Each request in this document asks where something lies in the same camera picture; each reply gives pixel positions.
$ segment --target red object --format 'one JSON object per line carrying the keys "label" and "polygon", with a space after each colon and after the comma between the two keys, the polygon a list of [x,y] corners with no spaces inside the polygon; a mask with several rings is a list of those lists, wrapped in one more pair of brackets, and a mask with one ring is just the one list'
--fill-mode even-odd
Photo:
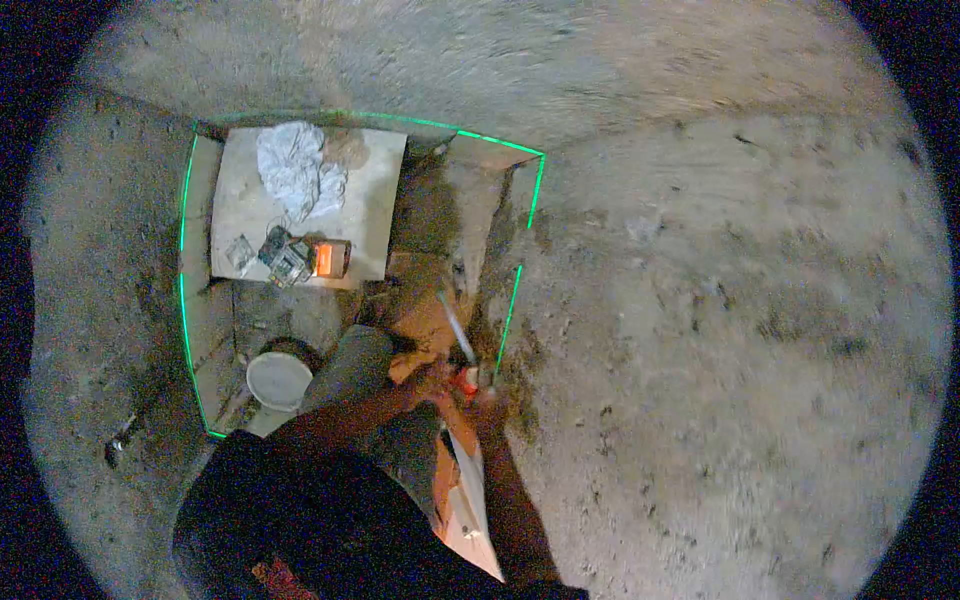
{"label": "red object", "polygon": [[477,368],[463,367],[454,375],[452,383],[467,396],[473,396],[480,389],[477,385]]}

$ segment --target soil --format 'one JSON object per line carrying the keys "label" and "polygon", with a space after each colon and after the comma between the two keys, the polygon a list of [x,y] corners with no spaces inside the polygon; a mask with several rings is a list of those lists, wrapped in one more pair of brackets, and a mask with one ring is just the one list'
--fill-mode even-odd
{"label": "soil", "polygon": [[896,532],[944,400],[947,240],[922,140],[839,5],[145,2],[77,80],[25,216],[26,418],[112,595],[183,597],[170,523],[209,453],[175,293],[188,117],[250,108],[547,152],[532,229],[536,167],[512,171],[471,328],[496,339],[522,263],[512,444],[570,584],[850,597]]}

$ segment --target small black object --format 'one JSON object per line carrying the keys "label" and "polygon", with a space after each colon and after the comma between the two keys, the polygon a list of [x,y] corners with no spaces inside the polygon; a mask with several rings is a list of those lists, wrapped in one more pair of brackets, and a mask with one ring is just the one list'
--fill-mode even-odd
{"label": "small black object", "polygon": [[256,254],[257,259],[268,267],[273,267],[276,256],[280,254],[291,237],[289,231],[279,225],[274,225],[274,228],[267,233],[267,239],[263,241],[260,251]]}

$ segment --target wooden board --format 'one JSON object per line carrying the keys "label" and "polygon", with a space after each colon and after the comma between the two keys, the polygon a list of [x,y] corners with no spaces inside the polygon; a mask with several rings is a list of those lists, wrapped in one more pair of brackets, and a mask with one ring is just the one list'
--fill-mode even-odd
{"label": "wooden board", "polygon": [[[254,260],[240,277],[226,257],[226,250],[241,234],[254,251],[267,236],[268,227],[279,225],[283,207],[263,186],[256,163],[256,138],[261,128],[230,130],[224,147],[220,176],[213,199],[210,232],[210,263],[214,276],[267,281],[270,270]],[[291,233],[319,233],[352,244],[347,275],[343,279],[311,277],[304,286],[355,289],[364,280],[383,279],[387,245],[394,214],[396,185],[406,147],[404,133],[359,130],[369,154],[359,168],[350,169],[344,206],[302,223],[286,223]]]}

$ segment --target metal rod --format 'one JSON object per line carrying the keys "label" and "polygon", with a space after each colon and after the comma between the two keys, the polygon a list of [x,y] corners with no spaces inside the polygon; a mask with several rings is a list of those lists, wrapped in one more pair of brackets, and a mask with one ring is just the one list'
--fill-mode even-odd
{"label": "metal rod", "polygon": [[460,322],[457,321],[457,316],[453,313],[453,309],[450,308],[450,305],[447,303],[446,295],[444,292],[437,292],[437,298],[440,299],[440,304],[444,306],[444,311],[446,311],[446,319],[450,321],[450,327],[453,328],[453,335],[457,336],[457,342],[460,343],[460,349],[463,350],[464,354],[467,356],[468,364],[471,367],[476,367],[477,355],[473,352],[473,347],[470,345],[470,342],[467,341],[467,334],[460,326]]}

